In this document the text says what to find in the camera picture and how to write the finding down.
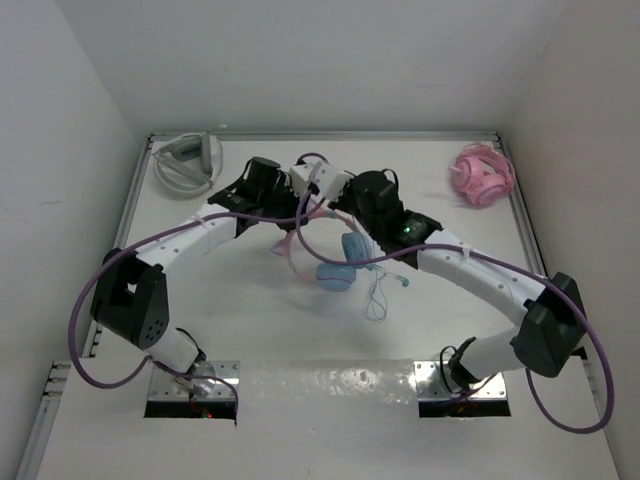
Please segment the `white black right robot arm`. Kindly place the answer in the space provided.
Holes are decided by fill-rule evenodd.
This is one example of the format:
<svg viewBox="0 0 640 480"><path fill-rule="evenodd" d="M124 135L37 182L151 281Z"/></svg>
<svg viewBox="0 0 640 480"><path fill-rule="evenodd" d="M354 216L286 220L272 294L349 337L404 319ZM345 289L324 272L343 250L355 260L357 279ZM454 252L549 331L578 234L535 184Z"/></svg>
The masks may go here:
<svg viewBox="0 0 640 480"><path fill-rule="evenodd" d="M527 368L555 378L578 348L585 329L576 281L514 272L461 241L440 222L405 208L398 185L381 171L349 180L331 207L351 214L386 254L463 288L501 312L512 328L466 339L446 365L446 377L467 390L486 377Z"/></svg>

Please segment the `pink blue cat-ear headphones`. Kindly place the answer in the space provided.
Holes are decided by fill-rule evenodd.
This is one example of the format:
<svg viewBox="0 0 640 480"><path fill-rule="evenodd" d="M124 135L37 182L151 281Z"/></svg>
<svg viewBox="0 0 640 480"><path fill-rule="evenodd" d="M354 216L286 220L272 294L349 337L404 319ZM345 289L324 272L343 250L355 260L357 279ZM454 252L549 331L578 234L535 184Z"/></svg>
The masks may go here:
<svg viewBox="0 0 640 480"><path fill-rule="evenodd" d="M368 302L364 315L373 322L385 321L388 317L388 300L383 290L383 281L394 279L402 287L406 288L410 285L409 280L406 277L388 271L376 263L352 266L355 261L370 260L374 257L373 242L360 231L353 218L345 217L342 214L321 207L314 200L310 201L310 206L306 208L306 211L309 213L310 221L335 220L342 222L347 227L347 232L341 235L341 248L348 265L320 263L312 274L299 270L292 257L292 243L296 236L294 231L286 233L281 240L271 247L270 252L284 258L291 271L306 283L314 284L332 293L348 291L355 283L359 270L367 269L373 272L375 280L369 287Z"/></svg>

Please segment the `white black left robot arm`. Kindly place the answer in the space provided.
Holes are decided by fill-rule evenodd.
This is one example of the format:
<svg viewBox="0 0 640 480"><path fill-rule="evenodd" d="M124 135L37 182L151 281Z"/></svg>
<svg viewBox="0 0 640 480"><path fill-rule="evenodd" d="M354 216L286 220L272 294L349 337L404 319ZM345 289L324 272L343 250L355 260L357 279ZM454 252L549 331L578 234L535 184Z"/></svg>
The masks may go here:
<svg viewBox="0 0 640 480"><path fill-rule="evenodd" d="M170 325L169 279L261 218L292 229L308 173L305 166L284 172L272 160L253 157L240 178L214 193L168 235L110 252L92 300L94 320L169 369L190 372L202 353L187 334Z"/></svg>

